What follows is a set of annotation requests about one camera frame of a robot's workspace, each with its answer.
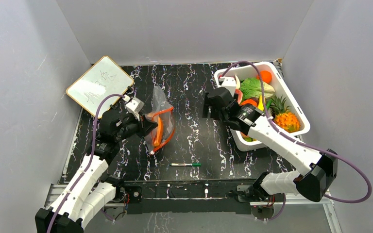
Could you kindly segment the orange papaya slice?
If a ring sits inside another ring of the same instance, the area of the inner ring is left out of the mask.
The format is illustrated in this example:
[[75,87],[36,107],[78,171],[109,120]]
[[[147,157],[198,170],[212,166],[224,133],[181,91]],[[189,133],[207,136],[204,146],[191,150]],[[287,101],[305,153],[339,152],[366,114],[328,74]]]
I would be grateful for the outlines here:
[[162,143],[163,134],[164,134],[164,123],[160,116],[157,116],[157,128],[156,128],[156,135],[153,140],[154,147],[159,147]]

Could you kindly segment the clear zip bag orange zipper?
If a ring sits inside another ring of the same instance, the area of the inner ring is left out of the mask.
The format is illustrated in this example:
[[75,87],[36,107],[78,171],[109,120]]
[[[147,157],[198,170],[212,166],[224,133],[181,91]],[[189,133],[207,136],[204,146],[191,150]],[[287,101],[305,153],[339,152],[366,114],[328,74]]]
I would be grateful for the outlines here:
[[144,138],[149,154],[154,155],[172,139],[175,131],[173,111],[174,107],[167,101],[163,89],[155,86],[152,111],[146,114],[147,120],[157,124]]

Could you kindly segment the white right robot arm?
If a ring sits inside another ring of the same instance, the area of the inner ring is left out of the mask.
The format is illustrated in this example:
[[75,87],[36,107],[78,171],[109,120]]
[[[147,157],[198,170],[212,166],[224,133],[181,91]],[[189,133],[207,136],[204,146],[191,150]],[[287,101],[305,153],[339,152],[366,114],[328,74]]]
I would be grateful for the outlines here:
[[309,148],[278,129],[254,105],[239,105],[224,87],[205,94],[203,117],[221,120],[230,129],[260,141],[295,167],[292,172],[266,172],[260,176],[253,184],[254,195],[260,201],[278,193],[293,193],[319,202],[337,176],[338,158],[333,150]]

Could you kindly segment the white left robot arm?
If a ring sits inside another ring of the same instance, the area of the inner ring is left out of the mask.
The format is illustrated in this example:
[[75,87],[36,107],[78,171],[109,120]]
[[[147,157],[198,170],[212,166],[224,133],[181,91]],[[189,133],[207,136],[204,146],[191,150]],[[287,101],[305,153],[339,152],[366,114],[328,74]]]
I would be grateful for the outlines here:
[[126,194],[122,181],[114,177],[100,181],[101,175],[115,158],[122,140],[133,135],[143,138],[154,130],[160,131],[163,122],[152,113],[121,114],[117,109],[110,109],[94,121],[94,126],[90,153],[59,197],[49,208],[41,208],[36,213],[37,232],[82,233],[109,201],[122,201]]

